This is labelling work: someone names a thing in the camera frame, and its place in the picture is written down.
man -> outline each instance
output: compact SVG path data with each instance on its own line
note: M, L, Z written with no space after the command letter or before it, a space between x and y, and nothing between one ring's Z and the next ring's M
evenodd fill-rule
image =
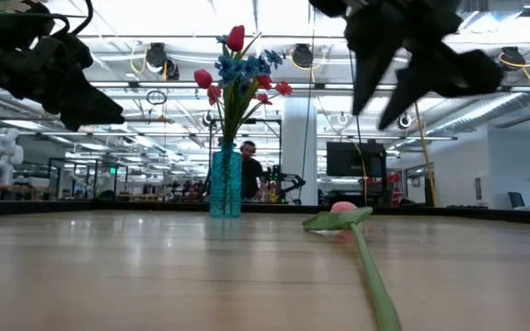
M261 163L253 158L257 152L257 146L252 141L246 141L240 145L240 152L243 155L241 198L243 200L260 199L260 193L265 186L265 177ZM259 178L261 189L257 185L257 178Z

wooden table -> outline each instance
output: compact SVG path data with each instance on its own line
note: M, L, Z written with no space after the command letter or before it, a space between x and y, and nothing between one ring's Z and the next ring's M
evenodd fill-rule
M304 218L0 217L0 330L374 330L353 241ZM529 225L376 216L364 230L404 330L530 330Z

red flower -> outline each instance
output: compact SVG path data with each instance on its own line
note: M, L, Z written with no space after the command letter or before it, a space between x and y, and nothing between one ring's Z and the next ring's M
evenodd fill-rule
M226 39L230 51L242 51L245 46L245 26L233 27Z
M292 87L287 84L287 82L281 82L277 86L275 86L275 89L277 92L279 92L282 96L290 96L292 92L294 91Z
M193 78L201 88L208 88L213 82L212 75L203 69L196 70L195 73L193 73Z
M265 93L257 95L256 99L260 101L263 105L272 105L271 101L269 101L269 96Z
M216 100L222 95L222 89L218 86L208 87L208 99L210 100L210 106L216 103Z
M266 90L271 90L271 77L268 75L263 76L257 76L257 81L259 82L259 85Z

tulip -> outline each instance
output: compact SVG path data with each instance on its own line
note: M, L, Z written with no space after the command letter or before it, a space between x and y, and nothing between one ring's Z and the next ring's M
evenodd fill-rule
M218 98L222 95L222 89L218 86L208 87L208 101L210 101L210 106L216 103Z
M226 39L230 51L242 51L245 46L245 26L233 27Z
M266 90L271 90L271 77L268 75L257 76L257 81L259 85Z
M263 105L272 105L271 101L269 101L269 96L265 93L257 95L256 99L260 101Z
M193 78L195 79L195 82L198 83L198 86L201 88L208 88L212 85L213 82L212 75L203 69L196 70L196 72L193 73Z
M287 82L279 83L277 86L275 86L275 89L282 96L290 96L292 92L294 91L292 87L289 84L287 84Z

teal glass vase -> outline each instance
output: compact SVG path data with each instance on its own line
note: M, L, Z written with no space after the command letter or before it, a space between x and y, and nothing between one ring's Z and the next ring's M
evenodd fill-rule
M240 217L242 156L235 152L236 144L222 143L213 154L210 189L210 216Z

